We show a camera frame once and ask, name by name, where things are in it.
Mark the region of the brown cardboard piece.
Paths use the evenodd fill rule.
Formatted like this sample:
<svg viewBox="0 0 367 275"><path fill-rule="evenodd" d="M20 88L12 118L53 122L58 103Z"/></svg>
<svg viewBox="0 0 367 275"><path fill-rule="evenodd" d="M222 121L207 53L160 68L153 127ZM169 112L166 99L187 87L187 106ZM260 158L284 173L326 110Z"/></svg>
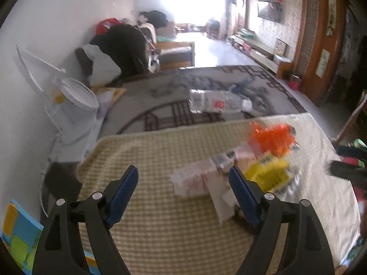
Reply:
<svg viewBox="0 0 367 275"><path fill-rule="evenodd" d="M238 201L227 179L222 177L211 178L206 186L217 212L220 225L235 215Z"/></svg>

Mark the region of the yellow crumpled carton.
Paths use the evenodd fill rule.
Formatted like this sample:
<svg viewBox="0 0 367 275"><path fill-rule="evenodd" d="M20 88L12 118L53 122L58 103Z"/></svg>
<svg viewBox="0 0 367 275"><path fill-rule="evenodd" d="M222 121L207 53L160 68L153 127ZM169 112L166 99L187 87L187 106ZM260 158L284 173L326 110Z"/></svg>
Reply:
<svg viewBox="0 0 367 275"><path fill-rule="evenodd" d="M266 155L252 164L244 177L255 182L264 193L280 191L299 174L299 168L290 165L284 158Z"/></svg>

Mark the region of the white standing fan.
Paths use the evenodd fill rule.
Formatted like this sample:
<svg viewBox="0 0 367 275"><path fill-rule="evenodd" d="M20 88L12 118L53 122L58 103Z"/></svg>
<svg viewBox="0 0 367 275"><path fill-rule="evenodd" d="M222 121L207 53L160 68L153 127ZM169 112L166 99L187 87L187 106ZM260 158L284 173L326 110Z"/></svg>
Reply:
<svg viewBox="0 0 367 275"><path fill-rule="evenodd" d="M20 73L44 102L46 114L57 129L50 160L81 162L99 127L100 104L96 95L82 82L69 78L66 70L19 47L16 52Z"/></svg>

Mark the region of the wall mounted television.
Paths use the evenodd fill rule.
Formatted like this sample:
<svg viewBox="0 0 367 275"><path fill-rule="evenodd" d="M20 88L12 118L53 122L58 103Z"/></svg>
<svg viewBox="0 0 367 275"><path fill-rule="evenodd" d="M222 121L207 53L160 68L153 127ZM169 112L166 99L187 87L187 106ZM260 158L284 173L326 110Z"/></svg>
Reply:
<svg viewBox="0 0 367 275"><path fill-rule="evenodd" d="M280 22L282 17L281 3L258 1L258 17L268 21Z"/></svg>

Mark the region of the white plastic bag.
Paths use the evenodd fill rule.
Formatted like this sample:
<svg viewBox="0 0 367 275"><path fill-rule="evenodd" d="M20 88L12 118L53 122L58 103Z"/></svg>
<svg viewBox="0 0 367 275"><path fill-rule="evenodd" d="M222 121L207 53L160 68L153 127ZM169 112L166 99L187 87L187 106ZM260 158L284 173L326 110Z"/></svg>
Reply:
<svg viewBox="0 0 367 275"><path fill-rule="evenodd" d="M92 72L88 75L90 86L104 87L120 77L120 67L109 55L103 53L97 45L87 44L82 49L92 61Z"/></svg>

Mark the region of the white grey printed wrapper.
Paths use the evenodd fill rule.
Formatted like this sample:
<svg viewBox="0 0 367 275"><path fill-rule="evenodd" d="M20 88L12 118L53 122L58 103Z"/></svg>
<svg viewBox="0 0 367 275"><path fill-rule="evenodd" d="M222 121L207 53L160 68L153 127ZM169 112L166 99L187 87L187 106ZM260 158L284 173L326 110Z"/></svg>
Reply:
<svg viewBox="0 0 367 275"><path fill-rule="evenodd" d="M300 196L300 176L294 176L287 184L281 189L275 191L275 195L285 202L298 203L301 199Z"/></svg>

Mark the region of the clear plastic water bottle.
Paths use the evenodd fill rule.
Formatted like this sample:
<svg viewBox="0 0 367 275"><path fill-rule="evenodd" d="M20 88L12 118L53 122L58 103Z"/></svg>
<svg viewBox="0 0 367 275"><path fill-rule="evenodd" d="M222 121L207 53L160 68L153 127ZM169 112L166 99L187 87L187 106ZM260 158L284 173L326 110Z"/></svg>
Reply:
<svg viewBox="0 0 367 275"><path fill-rule="evenodd" d="M227 91L191 89L189 96L190 112L194 114L236 114L253 110L251 100Z"/></svg>

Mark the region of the orange plastic wrapper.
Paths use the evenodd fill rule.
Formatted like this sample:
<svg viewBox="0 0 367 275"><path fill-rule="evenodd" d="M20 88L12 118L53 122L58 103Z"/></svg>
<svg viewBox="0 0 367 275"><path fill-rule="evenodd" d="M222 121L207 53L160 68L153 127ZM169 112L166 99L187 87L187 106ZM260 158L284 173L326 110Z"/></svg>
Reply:
<svg viewBox="0 0 367 275"><path fill-rule="evenodd" d="M276 124L262 127L256 122L251 123L252 132L248 145L253 153L259 157L270 152L276 157L283 157L291 148L296 146L295 128L288 124Z"/></svg>

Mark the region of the blue yellow green box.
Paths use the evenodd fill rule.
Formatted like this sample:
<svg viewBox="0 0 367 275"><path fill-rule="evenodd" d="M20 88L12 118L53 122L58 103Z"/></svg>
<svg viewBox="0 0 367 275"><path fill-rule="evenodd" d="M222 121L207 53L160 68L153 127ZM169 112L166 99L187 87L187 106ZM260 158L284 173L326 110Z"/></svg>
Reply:
<svg viewBox="0 0 367 275"><path fill-rule="evenodd" d="M24 274L100 274L95 257L83 249L76 205L57 200L43 226L14 199L3 222L1 240Z"/></svg>

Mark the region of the red green trash bucket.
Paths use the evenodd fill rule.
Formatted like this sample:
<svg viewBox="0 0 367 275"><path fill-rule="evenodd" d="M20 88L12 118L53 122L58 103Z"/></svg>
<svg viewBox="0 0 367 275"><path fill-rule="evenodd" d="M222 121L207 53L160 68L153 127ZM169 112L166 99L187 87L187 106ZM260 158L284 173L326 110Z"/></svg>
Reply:
<svg viewBox="0 0 367 275"><path fill-rule="evenodd" d="M359 138L347 144L346 162L366 168L366 144Z"/></svg>

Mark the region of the beige striped table cloth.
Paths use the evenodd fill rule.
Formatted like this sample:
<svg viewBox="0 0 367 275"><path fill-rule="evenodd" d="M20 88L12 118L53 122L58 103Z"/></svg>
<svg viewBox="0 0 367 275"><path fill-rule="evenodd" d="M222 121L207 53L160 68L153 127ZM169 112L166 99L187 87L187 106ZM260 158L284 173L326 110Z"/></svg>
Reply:
<svg viewBox="0 0 367 275"><path fill-rule="evenodd" d="M298 167L299 184L279 193L284 201L308 199L339 266L359 237L358 203L349 181L330 176L334 148L308 113L260 117L265 127L285 123L296 130L299 150L287 155ZM233 220L220 222L211 198L175 196L170 176L247 141L249 120L202 124L101 138L78 167L80 199L102 191L128 166L139 182L111 235L132 274L235 274L253 234Z"/></svg>

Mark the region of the pink white paper carton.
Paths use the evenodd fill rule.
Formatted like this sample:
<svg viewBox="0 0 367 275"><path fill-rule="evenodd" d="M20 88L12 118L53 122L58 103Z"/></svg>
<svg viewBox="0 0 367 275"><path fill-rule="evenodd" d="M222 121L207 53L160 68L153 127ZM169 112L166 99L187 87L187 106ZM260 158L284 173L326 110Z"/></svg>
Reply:
<svg viewBox="0 0 367 275"><path fill-rule="evenodd" d="M248 169L256 160L249 145L243 143L209 159L191 163L170 175L174 194L178 197L206 195L211 184L228 185L229 171L234 165Z"/></svg>

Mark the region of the low tv cabinet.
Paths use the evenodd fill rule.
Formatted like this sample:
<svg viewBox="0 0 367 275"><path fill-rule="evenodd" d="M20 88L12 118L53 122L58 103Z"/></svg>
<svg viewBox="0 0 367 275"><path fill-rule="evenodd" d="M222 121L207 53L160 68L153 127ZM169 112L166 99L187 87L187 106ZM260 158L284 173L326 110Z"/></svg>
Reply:
<svg viewBox="0 0 367 275"><path fill-rule="evenodd" d="M257 40L244 38L240 35L232 35L229 41L234 48L241 50L267 71L272 72L278 79L283 79L286 75L293 72L294 65L290 59L277 56L273 48Z"/></svg>

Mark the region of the black clothes pile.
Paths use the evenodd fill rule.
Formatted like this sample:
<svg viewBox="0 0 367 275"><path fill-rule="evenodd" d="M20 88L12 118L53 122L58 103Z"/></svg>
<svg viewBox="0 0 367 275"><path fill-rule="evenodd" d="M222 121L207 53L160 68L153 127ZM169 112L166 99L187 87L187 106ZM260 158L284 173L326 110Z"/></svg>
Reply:
<svg viewBox="0 0 367 275"><path fill-rule="evenodd" d="M146 38L132 25L114 25L106 33L94 36L89 44L97 45L117 64L122 78L148 72Z"/></svg>

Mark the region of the small red trash bin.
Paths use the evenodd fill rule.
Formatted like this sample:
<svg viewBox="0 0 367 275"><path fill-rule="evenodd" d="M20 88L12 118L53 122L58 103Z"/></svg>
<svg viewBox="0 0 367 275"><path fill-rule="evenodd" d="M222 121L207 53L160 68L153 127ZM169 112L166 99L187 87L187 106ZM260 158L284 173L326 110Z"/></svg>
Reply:
<svg viewBox="0 0 367 275"><path fill-rule="evenodd" d="M293 91L297 91L300 87L302 83L302 78L292 74L290 76L289 82L288 82L288 86L290 87L290 89L292 89Z"/></svg>

